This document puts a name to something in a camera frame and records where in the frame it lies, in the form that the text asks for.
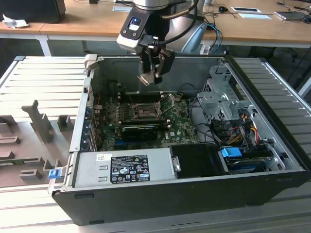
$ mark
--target blue latch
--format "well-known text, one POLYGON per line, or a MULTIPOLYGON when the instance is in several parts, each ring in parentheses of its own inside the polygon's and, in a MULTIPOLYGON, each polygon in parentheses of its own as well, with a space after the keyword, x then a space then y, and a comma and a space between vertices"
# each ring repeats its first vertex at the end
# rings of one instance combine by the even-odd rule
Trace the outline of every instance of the blue latch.
POLYGON ((242 157, 241 151, 237 147, 226 147, 222 149, 223 157, 242 157))
POLYGON ((61 179, 62 178, 62 168, 51 169, 49 172, 50 179, 61 179))

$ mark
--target yellow wire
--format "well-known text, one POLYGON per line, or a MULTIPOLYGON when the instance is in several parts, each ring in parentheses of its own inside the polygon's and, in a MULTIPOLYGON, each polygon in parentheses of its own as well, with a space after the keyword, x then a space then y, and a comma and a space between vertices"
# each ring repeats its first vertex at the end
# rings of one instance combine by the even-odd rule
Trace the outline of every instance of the yellow wire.
POLYGON ((252 131, 254 131, 254 134, 255 134, 255 141, 257 143, 257 130, 255 128, 251 128, 252 131))
POLYGON ((238 141, 241 137, 242 137, 242 134, 239 134, 238 136, 233 138, 231 141, 229 141, 228 144, 231 144, 231 143, 234 143, 234 142, 238 141))

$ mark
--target power supply label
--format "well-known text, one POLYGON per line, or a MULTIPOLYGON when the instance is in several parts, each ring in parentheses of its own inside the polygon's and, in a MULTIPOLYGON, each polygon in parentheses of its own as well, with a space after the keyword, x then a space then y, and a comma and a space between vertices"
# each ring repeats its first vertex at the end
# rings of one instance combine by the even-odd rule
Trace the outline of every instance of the power supply label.
POLYGON ((147 155, 111 158, 111 183, 131 183, 149 180, 150 172, 147 155))

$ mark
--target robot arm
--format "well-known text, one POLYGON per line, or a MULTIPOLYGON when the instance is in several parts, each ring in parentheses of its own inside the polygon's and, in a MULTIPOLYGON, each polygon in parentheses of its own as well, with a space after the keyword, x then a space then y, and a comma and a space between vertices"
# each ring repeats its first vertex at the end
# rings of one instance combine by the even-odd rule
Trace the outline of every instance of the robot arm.
POLYGON ((139 54, 142 74, 138 77, 145 85, 162 82, 162 75, 168 73, 174 62, 175 53, 166 45, 185 36, 197 21, 197 4, 189 5, 188 0, 133 0, 133 8, 127 17, 117 42, 121 48, 139 54), (175 35, 170 32, 172 19, 185 16, 190 11, 194 16, 189 25, 175 35), (166 39, 168 33, 173 37, 166 39))

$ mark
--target table leg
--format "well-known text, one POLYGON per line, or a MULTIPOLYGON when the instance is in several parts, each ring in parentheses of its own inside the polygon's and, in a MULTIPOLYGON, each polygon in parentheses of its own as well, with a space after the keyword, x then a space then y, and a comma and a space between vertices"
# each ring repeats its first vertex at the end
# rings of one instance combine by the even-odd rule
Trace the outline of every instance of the table leg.
POLYGON ((82 41, 82 48, 83 48, 83 52, 88 52, 88 48, 87 48, 87 44, 85 40, 82 41))
POLYGON ((46 35, 38 35, 36 38, 40 42, 44 56, 52 56, 52 53, 50 51, 49 44, 48 44, 48 40, 49 40, 48 37, 46 35))

